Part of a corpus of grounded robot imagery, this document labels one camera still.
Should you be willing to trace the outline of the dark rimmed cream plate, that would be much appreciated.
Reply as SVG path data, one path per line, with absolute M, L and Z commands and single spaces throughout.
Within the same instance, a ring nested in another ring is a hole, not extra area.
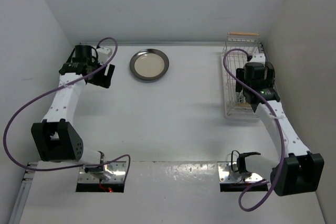
M 143 81 L 157 81 L 168 71 L 168 56 L 158 49 L 143 49 L 135 53 L 129 63 L 131 73 Z

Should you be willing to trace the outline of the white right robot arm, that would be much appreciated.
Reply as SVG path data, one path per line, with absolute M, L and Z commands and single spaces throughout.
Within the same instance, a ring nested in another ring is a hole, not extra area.
M 263 122 L 279 155 L 279 162 L 259 152 L 240 153 L 237 171 L 257 173 L 269 181 L 278 196 L 310 193 L 318 189 L 324 167 L 321 154 L 303 144 L 283 110 L 274 88 L 275 70 L 270 62 L 248 62 L 236 70 L 237 90 Z

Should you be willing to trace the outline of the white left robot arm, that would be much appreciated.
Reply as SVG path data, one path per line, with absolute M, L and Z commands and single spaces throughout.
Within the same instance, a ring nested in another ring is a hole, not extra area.
M 104 154 L 84 147 L 73 127 L 73 119 L 81 92 L 87 84 L 109 88 L 115 69 L 108 63 L 112 50 L 107 47 L 76 45 L 59 70 L 59 90 L 48 112 L 31 127 L 35 145 L 44 162 L 70 162 L 87 165 L 86 171 L 106 178 Z

